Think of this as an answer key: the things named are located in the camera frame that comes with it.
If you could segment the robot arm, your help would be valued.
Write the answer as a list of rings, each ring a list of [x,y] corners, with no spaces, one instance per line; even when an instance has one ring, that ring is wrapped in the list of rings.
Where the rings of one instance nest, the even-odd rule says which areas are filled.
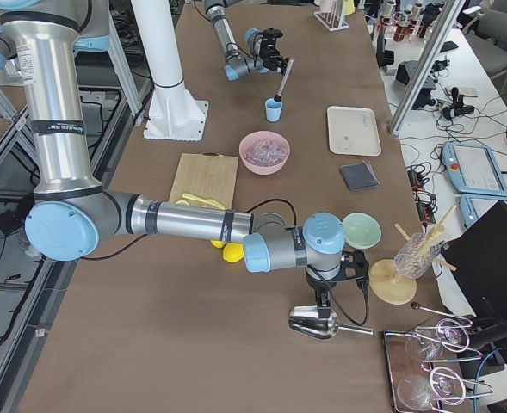
[[[277,28],[249,29],[244,40],[245,51],[234,39],[226,18],[226,8],[237,1],[204,1],[206,18],[210,21],[225,58],[224,71],[229,81],[235,81],[254,72],[273,71],[284,75],[291,58],[284,57],[276,47],[283,32]]]
[[[25,220],[30,243],[57,261],[85,258],[120,234],[237,243],[251,272],[303,268],[318,317],[340,311],[333,287],[348,279],[348,269],[366,291],[368,263],[361,251],[345,250],[343,224],[333,214],[287,225],[275,213],[178,205],[103,187],[90,166],[73,52],[80,40],[104,36],[108,18],[104,1],[0,1],[1,27],[15,43],[39,158],[40,182]]]

